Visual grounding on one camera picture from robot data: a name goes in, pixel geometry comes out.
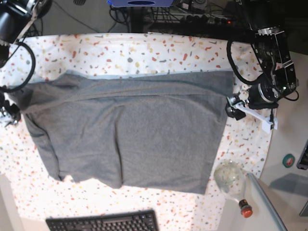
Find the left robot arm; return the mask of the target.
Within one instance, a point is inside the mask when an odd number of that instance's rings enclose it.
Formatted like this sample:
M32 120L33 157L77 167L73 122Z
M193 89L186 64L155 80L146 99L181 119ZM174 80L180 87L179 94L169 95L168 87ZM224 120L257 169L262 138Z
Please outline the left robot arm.
M249 89L247 100L241 100L239 94L228 98L225 110L229 117L240 120L246 116L247 109L273 110L279 106L280 99L296 102L299 98L289 97L297 93L298 79L289 53L283 15L270 0L237 0L235 7L244 31L228 40L227 58L236 77ZM239 73L231 54L233 42L240 38L247 39L262 70L252 81Z

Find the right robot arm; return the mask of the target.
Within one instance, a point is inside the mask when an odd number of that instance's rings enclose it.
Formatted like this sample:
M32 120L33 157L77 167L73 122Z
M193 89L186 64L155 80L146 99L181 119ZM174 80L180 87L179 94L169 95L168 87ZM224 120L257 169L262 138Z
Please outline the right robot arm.
M32 78L36 58L32 49L24 43L26 34L34 22L47 14L52 6L51 0L2 0L0 2L0 66L3 68L13 56L9 54L11 45L23 47L30 54L31 69L24 82L12 89L0 88L0 125L16 125L21 119L20 109L5 99L5 93L21 90Z

